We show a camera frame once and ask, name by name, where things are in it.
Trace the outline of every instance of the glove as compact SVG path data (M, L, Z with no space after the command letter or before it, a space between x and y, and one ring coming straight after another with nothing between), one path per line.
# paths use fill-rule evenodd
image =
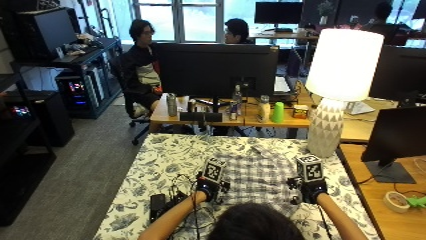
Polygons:
M214 183L209 182L208 180L198 178L197 179L197 191L201 191L206 195L206 202L213 200L213 197L218 191L218 186Z
M317 180L302 184L301 188L304 201L312 204L317 204L317 197L321 193L327 193L327 184L325 180Z

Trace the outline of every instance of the man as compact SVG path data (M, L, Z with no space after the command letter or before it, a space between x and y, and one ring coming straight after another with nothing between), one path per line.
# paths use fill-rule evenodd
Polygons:
M154 29L148 21L136 19L129 34L134 45L121 56L122 77L126 88L140 93L134 95L136 102L154 111L162 94L156 46L152 44Z
M371 26L375 24L386 24L386 19L391 13L391 5L389 2L381 2L375 6L374 15L375 18L370 20L370 22L361 27L361 30L369 31Z
M366 239L354 221L334 203L327 195L326 183L309 183L309 198L326 212L343 240ZM178 224L193 211L194 205L212 200L208 189L200 188L181 203L178 203L141 233L138 240L168 239ZM293 222L266 205L244 203L230 207L220 216L208 240L230 239L272 239L300 240L302 234Z
M254 44L248 40L249 25L240 18L232 18L225 22L225 43L226 44Z

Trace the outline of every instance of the hand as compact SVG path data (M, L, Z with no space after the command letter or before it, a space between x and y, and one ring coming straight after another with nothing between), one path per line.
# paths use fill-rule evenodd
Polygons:
M317 204L317 197L321 193L327 193L327 184L325 180L317 180L302 184L302 196L308 203Z

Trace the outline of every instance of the wooden desk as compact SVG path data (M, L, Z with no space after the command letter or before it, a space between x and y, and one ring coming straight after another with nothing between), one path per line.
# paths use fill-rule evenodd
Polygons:
M357 182L367 179L371 175L365 164L361 162L361 154L365 150L363 146L342 144L341 148L346 156L346 171L349 177L351 178L355 188L359 189L363 206L382 239L423 239L426 209L410 208L403 214L393 212L385 206L382 199L386 192L394 191L394 185L391 183L378 183L374 179L359 186L357 185ZM398 162L401 162L417 181L417 184L397 184L398 191L405 192L414 190L426 192L426 177L417 168L413 158L399 159ZM426 169L426 163L419 162L419 165ZM407 197L413 195L423 197L421 194L413 192L405 194Z
M305 39L305 40L318 40L318 36L306 37L305 33L276 33L276 32L262 32L250 33L249 38L265 38L265 39Z
M309 96L309 93L306 91L306 88L302 84L297 83L301 89L301 93L298 95L298 104L308 105L309 107L313 104L313 100ZM186 111L188 106L188 97L180 97L177 98L177 107L181 107L184 111ZM222 116L222 122L213 122L209 123L213 126L252 126L252 127L284 127L284 128L308 128L309 127L309 120L308 119L298 119L293 118L293 110L286 109L285 115L284 115L284 122L282 123L274 123L270 120L268 120L266 123L260 123L257 121L256 115L257 115L257 101L254 98L249 98L249 102L242 104L241 110L242 110L242 116L238 116L237 120L229 120L229 116L225 113L226 108L222 107L220 109L220 112L224 113ZM169 117L168 114L168 104L166 104L166 94L162 94L160 103L157 105L157 108L150 116L150 122L154 124L193 124L193 122L188 121L180 121L178 116Z
M370 107L375 109L375 111L359 115L345 114L341 142L369 142L375 123L369 120L374 121L377 119L378 111L381 109L397 107L397 103L390 101L365 100L363 102L369 104Z

